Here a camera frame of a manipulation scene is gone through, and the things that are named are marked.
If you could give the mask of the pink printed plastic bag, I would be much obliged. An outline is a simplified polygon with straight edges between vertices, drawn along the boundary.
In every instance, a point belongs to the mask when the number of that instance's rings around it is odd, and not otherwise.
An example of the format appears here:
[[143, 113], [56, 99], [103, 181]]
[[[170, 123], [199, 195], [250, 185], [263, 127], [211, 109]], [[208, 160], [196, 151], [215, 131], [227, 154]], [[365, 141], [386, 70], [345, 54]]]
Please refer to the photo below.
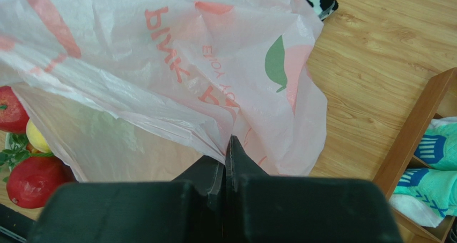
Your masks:
[[1, 0], [1, 85], [79, 181], [168, 180], [231, 136], [306, 176], [327, 98], [307, 0]]

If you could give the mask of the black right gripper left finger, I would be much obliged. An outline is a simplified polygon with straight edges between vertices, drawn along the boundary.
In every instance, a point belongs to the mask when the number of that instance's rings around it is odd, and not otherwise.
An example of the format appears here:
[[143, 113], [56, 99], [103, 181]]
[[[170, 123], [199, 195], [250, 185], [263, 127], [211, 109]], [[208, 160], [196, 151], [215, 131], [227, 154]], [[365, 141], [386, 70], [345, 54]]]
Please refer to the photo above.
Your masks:
[[191, 204], [191, 242], [223, 242], [224, 165], [202, 156], [174, 181], [189, 182], [196, 193]]

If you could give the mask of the red pomegranate fruit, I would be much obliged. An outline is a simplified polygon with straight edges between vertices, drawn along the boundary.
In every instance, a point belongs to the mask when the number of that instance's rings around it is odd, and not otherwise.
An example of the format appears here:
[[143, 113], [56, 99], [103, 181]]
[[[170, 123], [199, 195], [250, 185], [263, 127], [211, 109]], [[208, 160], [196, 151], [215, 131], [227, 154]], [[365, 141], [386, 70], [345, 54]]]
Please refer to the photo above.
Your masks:
[[15, 205], [36, 209], [44, 207], [58, 187], [75, 181], [71, 168], [59, 158], [32, 156], [12, 170], [6, 191]]

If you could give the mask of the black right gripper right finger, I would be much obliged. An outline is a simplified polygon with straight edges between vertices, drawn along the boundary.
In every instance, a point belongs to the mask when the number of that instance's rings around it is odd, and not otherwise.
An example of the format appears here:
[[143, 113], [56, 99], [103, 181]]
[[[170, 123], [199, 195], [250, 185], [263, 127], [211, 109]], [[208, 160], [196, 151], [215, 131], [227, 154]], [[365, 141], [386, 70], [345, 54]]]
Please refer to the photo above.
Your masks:
[[225, 158], [225, 242], [245, 241], [245, 207], [242, 194], [244, 178], [267, 175], [247, 155], [237, 136], [232, 135]]

